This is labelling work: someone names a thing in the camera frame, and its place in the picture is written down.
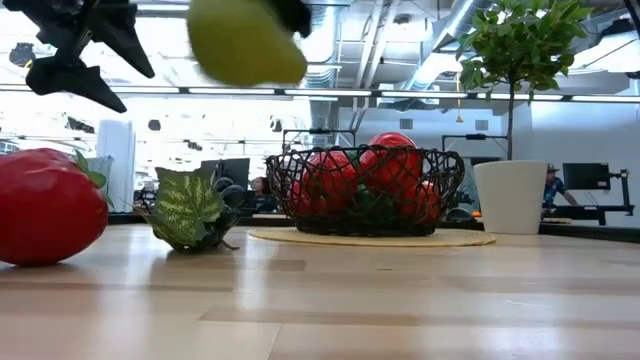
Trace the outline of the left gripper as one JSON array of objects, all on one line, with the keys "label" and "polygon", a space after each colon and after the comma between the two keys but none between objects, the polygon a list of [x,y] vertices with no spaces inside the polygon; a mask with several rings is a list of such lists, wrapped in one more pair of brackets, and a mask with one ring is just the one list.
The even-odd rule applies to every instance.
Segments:
[{"label": "left gripper", "polygon": [[[39,31],[36,37],[58,49],[57,58],[79,58],[90,41],[103,42],[147,78],[155,72],[140,43],[135,24],[138,6],[130,1],[3,0],[9,11],[22,12]],[[100,75],[100,67],[62,64],[55,57],[36,59],[26,75],[37,95],[68,92],[117,113],[127,111]]]}]

